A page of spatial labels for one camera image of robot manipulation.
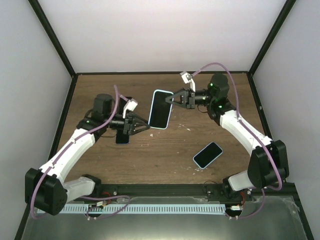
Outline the blue phone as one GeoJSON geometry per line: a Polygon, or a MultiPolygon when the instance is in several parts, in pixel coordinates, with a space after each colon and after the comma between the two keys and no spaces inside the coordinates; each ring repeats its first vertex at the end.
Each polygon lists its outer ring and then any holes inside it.
{"type": "Polygon", "coordinates": [[[118,145],[126,145],[130,142],[130,136],[118,132],[115,137],[115,143],[118,145]]]}

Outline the black phone case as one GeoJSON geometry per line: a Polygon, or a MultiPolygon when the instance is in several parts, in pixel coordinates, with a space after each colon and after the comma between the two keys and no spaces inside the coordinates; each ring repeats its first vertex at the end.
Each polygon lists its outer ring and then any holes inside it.
{"type": "Polygon", "coordinates": [[[125,105],[127,104],[127,101],[120,98],[119,99],[119,105],[118,105],[118,110],[117,110],[117,113],[119,115],[123,115],[123,112],[124,112],[124,108],[125,108],[125,105]]]}

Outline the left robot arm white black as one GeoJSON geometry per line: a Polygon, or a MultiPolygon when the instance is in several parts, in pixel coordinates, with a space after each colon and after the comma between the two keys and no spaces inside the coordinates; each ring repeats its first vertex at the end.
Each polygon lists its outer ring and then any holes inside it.
{"type": "Polygon", "coordinates": [[[129,137],[150,128],[148,121],[134,113],[137,102],[117,94],[98,94],[93,107],[78,123],[67,143],[39,169],[30,168],[25,174],[25,202],[30,213],[35,209],[52,216],[66,203],[78,198],[97,202],[102,196],[102,181],[89,174],[66,182],[66,177],[81,158],[107,131],[115,130],[129,137]]]}

